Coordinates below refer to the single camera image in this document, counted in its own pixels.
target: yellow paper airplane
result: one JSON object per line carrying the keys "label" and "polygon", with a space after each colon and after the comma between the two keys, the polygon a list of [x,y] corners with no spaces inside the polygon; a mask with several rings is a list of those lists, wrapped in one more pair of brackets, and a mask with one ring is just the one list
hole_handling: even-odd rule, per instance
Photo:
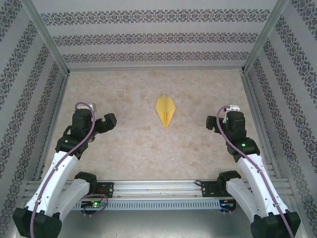
{"label": "yellow paper airplane", "polygon": [[166,95],[159,97],[155,108],[164,127],[167,128],[176,109],[172,98]]}

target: beige floor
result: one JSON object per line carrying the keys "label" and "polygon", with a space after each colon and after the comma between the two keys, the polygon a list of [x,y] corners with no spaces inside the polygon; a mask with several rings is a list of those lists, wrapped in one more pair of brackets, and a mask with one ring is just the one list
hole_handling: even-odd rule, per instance
{"label": "beige floor", "polygon": [[[176,106],[167,129],[155,110],[163,94]],[[89,144],[69,179],[80,171],[112,180],[215,179],[227,170],[241,173],[221,135],[206,129],[207,116],[228,104],[240,105],[248,136],[260,147],[237,69],[72,72],[44,174],[79,101],[96,103],[97,118],[114,113],[118,123]]]}

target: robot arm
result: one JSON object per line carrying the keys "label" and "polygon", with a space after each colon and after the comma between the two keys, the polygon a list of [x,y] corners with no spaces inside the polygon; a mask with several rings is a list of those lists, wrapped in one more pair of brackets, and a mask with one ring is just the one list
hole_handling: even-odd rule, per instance
{"label": "robot arm", "polygon": [[[13,213],[14,223],[21,236],[31,237],[31,216],[36,208],[36,203],[33,229],[35,237],[56,238],[61,230],[62,222],[74,205],[85,195],[96,192],[97,177],[80,172],[70,188],[60,195],[70,172],[77,165],[82,153],[88,148],[88,143],[92,142],[97,134],[112,130],[116,126],[116,118],[114,114],[107,114],[105,121],[97,119],[94,128],[92,125],[92,112],[85,108],[77,108],[72,117],[72,125],[67,127],[63,137],[57,142],[52,164],[38,190],[24,209],[16,208]],[[79,143],[82,143],[81,146],[75,149]],[[38,200],[43,187],[45,190]]]}
{"label": "robot arm", "polygon": [[226,190],[240,204],[250,220],[254,238],[289,238],[290,233],[295,235],[301,222],[300,217],[297,212],[290,212],[277,194],[255,141],[246,137],[243,113],[240,112],[238,105],[224,108],[226,108],[225,117],[208,116],[206,127],[210,130],[214,129],[216,133],[225,137],[227,150],[244,172],[251,191],[240,176],[237,178],[236,171],[227,172],[225,176],[219,174],[217,180],[221,181],[218,183],[220,190]]}

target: striped wall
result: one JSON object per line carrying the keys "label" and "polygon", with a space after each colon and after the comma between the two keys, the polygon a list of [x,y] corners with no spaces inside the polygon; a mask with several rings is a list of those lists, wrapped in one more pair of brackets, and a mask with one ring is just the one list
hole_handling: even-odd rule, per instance
{"label": "striped wall", "polygon": [[248,72],[308,237],[317,237],[316,5],[316,0],[291,0]]}
{"label": "striped wall", "polygon": [[33,180],[64,75],[19,0],[0,0],[0,238]]}
{"label": "striped wall", "polygon": [[35,0],[68,67],[243,66],[276,0]]}

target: gray wall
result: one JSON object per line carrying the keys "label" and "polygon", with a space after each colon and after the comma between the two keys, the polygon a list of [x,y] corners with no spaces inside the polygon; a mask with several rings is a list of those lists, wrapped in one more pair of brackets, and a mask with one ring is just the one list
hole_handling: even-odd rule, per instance
{"label": "gray wall", "polygon": [[36,0],[70,69],[243,66],[276,0]]}
{"label": "gray wall", "polygon": [[249,77],[279,168],[289,178],[309,237],[317,237],[317,6],[292,0]]}
{"label": "gray wall", "polygon": [[64,81],[19,0],[0,0],[0,238],[33,180]]}

